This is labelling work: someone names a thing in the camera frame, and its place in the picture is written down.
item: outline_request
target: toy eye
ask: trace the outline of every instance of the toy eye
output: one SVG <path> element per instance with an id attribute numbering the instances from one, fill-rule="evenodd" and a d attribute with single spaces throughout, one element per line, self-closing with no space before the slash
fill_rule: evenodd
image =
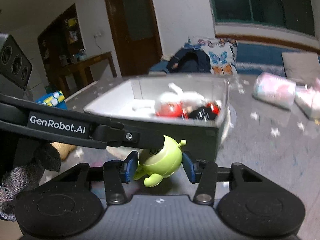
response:
<path id="1" fill-rule="evenodd" d="M 160 151 L 158 151 L 157 149 L 151 149 L 151 150 L 149 150 L 149 154 L 150 154 L 150 155 L 156 155 L 158 152 L 160 152 Z"/>

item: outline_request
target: blue and yellow patterned object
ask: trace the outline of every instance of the blue and yellow patterned object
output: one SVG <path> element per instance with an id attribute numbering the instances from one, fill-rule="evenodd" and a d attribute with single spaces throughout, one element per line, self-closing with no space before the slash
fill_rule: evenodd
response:
<path id="1" fill-rule="evenodd" d="M 64 99 L 65 98 L 62 92 L 56 91 L 54 93 L 50 93 L 39 98 L 36 102 L 47 106 L 54 106 L 62 109 L 67 109 L 67 105 Z"/>

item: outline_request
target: ceiling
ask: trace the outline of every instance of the ceiling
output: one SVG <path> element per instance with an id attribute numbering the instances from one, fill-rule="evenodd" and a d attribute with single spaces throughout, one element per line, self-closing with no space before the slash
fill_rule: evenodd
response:
<path id="1" fill-rule="evenodd" d="M 9 32 L 25 25 L 38 25 L 39 22 L 47 22 L 48 17 L 50 23 L 74 2 L 75 0 L 0 0 L 0 31 Z"/>

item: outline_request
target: backpack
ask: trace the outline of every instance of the backpack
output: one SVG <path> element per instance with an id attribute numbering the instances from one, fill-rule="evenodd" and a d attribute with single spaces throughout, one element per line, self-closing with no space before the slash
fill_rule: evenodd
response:
<path id="1" fill-rule="evenodd" d="M 170 73 L 210 73 L 210 58 L 202 50 L 180 49 L 169 61 Z"/>

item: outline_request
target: window sill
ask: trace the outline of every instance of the window sill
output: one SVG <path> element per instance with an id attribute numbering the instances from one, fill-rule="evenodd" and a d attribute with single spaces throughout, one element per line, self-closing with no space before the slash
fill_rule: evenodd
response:
<path id="1" fill-rule="evenodd" d="M 245 23 L 228 23 L 228 22 L 216 22 L 215 23 L 216 36 L 256 36 L 264 37 L 268 39 L 277 39 L 280 41 L 288 41 L 290 43 L 296 43 L 305 45 L 311 48 L 319 49 L 319 41 L 317 38 L 300 33 L 293 30 L 284 29 L 281 27 L 266 26 L 260 24 L 245 24 Z"/>

